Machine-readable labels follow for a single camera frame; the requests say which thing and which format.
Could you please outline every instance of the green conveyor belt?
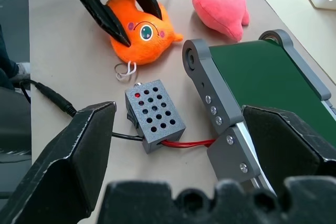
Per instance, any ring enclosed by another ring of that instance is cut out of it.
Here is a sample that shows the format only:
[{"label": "green conveyor belt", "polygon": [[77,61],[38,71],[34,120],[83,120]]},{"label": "green conveyor belt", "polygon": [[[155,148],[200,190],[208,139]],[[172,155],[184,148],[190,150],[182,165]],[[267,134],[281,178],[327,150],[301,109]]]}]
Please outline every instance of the green conveyor belt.
[{"label": "green conveyor belt", "polygon": [[287,53],[273,41],[210,47],[238,104],[292,111],[336,147],[336,122]]}]

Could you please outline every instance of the orange plush toy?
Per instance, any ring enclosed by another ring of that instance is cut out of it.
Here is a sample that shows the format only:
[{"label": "orange plush toy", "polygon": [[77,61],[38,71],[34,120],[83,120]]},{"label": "orange plush toy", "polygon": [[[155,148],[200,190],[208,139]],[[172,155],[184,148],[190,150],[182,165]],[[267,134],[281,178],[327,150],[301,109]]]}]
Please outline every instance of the orange plush toy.
[{"label": "orange plush toy", "polygon": [[[174,32],[163,5],[159,5],[162,20],[137,9],[135,0],[109,0],[107,5],[113,10],[131,41],[127,47],[110,37],[112,46],[120,59],[128,63],[127,76],[136,71],[137,65],[155,61],[174,41],[182,41],[183,36]],[[117,74],[121,79],[125,74]]]}]

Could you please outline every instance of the gray perforated box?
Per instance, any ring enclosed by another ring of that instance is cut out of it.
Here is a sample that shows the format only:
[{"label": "gray perforated box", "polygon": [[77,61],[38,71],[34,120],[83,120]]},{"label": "gray perforated box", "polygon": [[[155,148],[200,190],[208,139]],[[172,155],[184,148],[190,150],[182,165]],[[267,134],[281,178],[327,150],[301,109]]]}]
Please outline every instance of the gray perforated box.
[{"label": "gray perforated box", "polygon": [[160,80],[125,91],[127,118],[134,124],[146,153],[163,140],[178,141],[185,125]]}]

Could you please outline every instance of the black connector plug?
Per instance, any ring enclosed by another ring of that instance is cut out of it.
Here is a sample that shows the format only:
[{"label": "black connector plug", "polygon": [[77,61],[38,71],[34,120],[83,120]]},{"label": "black connector plug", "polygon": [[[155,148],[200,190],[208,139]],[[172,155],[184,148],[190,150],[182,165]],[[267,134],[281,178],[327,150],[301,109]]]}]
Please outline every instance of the black connector plug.
[{"label": "black connector plug", "polygon": [[44,86],[42,83],[38,82],[35,84],[36,89],[38,89],[45,97],[47,97],[51,102],[53,102],[62,111],[67,113],[69,116],[74,117],[77,110],[72,106],[72,104],[62,97],[59,93],[56,93],[51,88]]}]

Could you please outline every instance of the pink plush toy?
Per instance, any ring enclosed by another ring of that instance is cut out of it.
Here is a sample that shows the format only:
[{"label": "pink plush toy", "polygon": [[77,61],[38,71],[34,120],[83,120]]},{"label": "pink plush toy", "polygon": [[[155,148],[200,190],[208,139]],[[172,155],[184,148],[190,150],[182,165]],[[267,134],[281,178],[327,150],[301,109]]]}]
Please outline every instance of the pink plush toy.
[{"label": "pink plush toy", "polygon": [[193,5],[206,26],[232,40],[242,39],[242,25],[250,20],[246,0],[193,0]]}]

